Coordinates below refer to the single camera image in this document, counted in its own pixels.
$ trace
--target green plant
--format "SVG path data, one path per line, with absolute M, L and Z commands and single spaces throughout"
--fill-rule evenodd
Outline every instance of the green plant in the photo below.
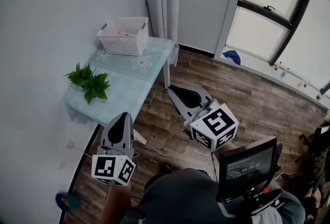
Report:
M 73 71 L 65 76 L 68 77 L 73 84 L 82 87 L 82 91 L 85 91 L 85 100 L 88 104 L 91 103 L 93 98 L 108 99 L 105 90 L 110 87 L 109 81 L 105 81 L 108 74 L 94 75 L 91 71 L 90 64 L 80 69 L 80 63 L 76 65 L 76 71 Z

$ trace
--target blue cloth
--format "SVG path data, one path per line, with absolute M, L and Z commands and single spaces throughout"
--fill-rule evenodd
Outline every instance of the blue cloth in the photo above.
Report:
M 241 58 L 235 50 L 230 50 L 225 53 L 222 53 L 225 57 L 232 59 L 236 64 L 241 64 Z
M 98 49 L 90 64 L 96 74 L 108 73 L 108 100 L 92 99 L 88 105 L 81 87 L 71 85 L 64 95 L 71 121 L 85 124 L 93 120 L 105 126 L 123 112 L 128 112 L 134 121 L 174 47 L 171 40 L 149 37 L 140 56 L 108 54 L 103 47 Z

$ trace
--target window frame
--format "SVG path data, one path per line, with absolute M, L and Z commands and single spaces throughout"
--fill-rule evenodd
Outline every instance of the window frame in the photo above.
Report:
M 292 13 L 292 16 L 290 20 L 287 20 L 286 18 L 272 12 L 269 9 L 266 9 L 264 7 L 261 7 L 257 4 L 254 4 L 252 2 L 246 1 L 246 0 L 238 0 L 237 6 L 245 8 L 247 10 L 250 10 L 252 12 L 256 12 L 282 26 L 288 29 L 288 33 L 282 40 L 281 44 L 279 47 L 275 50 L 271 58 L 268 60 L 268 63 L 273 66 L 280 55 L 283 53 L 284 49 L 290 42 L 292 36 L 294 35 L 295 31 L 297 30 L 300 21 L 302 20 L 305 11 L 307 9 L 309 0 L 298 0 L 296 7 Z
M 330 81 L 326 85 L 324 85 L 323 88 L 320 89 L 321 95 L 324 95 L 324 93 L 327 92 L 328 90 L 330 90 Z

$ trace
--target blue object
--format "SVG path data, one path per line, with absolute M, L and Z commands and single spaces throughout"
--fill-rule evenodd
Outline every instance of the blue object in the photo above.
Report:
M 58 193 L 55 200 L 59 208 L 64 211 L 75 209 L 81 205 L 81 199 L 73 194 Z
M 236 64 L 241 64 L 241 58 L 235 50 L 230 50 L 225 53 L 222 53 L 225 57 L 232 59 Z
M 286 70 L 284 70 L 284 71 L 282 72 L 282 74 L 280 75 L 280 77 L 281 77 L 281 78 L 284 78 L 285 75 L 286 75 L 287 73 L 288 73 L 288 72 L 287 72 Z

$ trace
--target window handle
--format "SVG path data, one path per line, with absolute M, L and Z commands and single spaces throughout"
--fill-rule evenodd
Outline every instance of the window handle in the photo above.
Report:
M 273 6 L 270 6 L 270 5 L 267 5 L 267 7 L 266 6 L 264 6 L 264 8 L 266 9 L 266 10 L 268 10 L 268 11 L 272 11 L 270 8 L 273 8 L 274 10 L 276 10 Z

